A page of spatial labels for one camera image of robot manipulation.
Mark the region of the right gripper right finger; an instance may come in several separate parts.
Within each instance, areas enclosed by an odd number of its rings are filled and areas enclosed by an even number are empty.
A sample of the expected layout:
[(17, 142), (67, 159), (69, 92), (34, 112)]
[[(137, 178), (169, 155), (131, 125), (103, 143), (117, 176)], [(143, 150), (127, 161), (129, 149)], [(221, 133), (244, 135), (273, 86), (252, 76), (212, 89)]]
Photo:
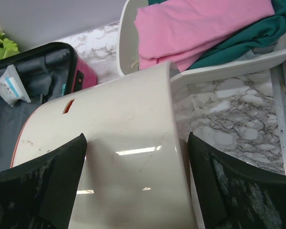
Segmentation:
[(188, 150), (207, 229), (286, 229), (286, 176), (212, 147), (190, 133)]

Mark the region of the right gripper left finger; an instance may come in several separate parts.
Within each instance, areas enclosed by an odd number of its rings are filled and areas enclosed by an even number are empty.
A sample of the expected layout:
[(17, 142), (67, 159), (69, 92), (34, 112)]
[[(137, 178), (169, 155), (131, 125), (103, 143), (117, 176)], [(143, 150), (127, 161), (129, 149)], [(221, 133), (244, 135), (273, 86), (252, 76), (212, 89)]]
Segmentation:
[(0, 229), (66, 229), (80, 181), (84, 134), (0, 172)]

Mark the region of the white cylinder appliance orange lid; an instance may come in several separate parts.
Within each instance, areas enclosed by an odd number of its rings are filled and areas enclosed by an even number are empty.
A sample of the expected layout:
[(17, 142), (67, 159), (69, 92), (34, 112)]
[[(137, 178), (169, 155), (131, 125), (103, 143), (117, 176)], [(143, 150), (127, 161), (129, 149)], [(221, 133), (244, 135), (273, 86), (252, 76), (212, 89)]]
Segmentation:
[(46, 102), (23, 126), (11, 166), (80, 134), (86, 159), (71, 229), (195, 229), (189, 156), (177, 133), (171, 62)]

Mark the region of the white packet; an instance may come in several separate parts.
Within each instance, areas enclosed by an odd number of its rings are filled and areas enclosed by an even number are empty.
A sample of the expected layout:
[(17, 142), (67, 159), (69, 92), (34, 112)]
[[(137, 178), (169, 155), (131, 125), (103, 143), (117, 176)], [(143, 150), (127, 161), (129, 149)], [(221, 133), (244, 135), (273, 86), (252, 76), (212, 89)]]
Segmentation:
[(31, 103), (26, 89), (14, 65), (9, 65), (0, 77), (0, 97), (11, 107), (18, 100)]

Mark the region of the pink and teal kids suitcase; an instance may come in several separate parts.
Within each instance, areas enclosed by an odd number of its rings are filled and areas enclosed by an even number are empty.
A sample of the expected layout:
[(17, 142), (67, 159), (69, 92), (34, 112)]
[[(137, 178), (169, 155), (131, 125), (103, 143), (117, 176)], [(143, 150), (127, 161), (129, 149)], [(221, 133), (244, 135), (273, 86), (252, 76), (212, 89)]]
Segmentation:
[(31, 100), (8, 105), (0, 97), (0, 172), (10, 168), (22, 127), (43, 103), (97, 84), (97, 75), (67, 43), (51, 42), (0, 60), (0, 77), (14, 66)]

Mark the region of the dark teal garment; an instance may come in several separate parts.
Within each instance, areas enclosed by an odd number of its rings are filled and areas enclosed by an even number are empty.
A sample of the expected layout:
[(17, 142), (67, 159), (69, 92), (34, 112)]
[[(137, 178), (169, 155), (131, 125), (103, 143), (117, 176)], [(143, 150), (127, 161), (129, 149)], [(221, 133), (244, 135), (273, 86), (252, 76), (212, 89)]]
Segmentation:
[[(165, 0), (152, 0), (149, 5), (159, 4)], [(274, 15), (260, 19), (234, 33), (203, 53), (186, 70), (220, 65), (231, 62), (246, 52), (267, 52), (282, 35), (286, 33), (286, 0), (271, 0)]]

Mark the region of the purple cloth item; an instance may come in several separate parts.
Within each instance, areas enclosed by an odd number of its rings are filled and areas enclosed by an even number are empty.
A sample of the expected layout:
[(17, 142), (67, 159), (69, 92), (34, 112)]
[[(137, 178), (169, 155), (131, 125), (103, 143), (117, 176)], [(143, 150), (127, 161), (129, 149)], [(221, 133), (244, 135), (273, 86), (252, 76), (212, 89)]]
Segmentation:
[(210, 48), (274, 13), (269, 0), (167, 0), (140, 7), (134, 21), (139, 68), (172, 61), (184, 71)]

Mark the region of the green leafy lettuce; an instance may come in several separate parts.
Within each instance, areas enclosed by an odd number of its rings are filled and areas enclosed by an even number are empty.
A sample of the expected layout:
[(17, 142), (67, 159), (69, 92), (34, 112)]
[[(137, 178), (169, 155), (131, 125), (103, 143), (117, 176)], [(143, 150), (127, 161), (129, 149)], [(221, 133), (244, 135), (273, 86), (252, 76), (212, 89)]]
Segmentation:
[(20, 53), (16, 42), (8, 39), (5, 33), (0, 30), (0, 60)]

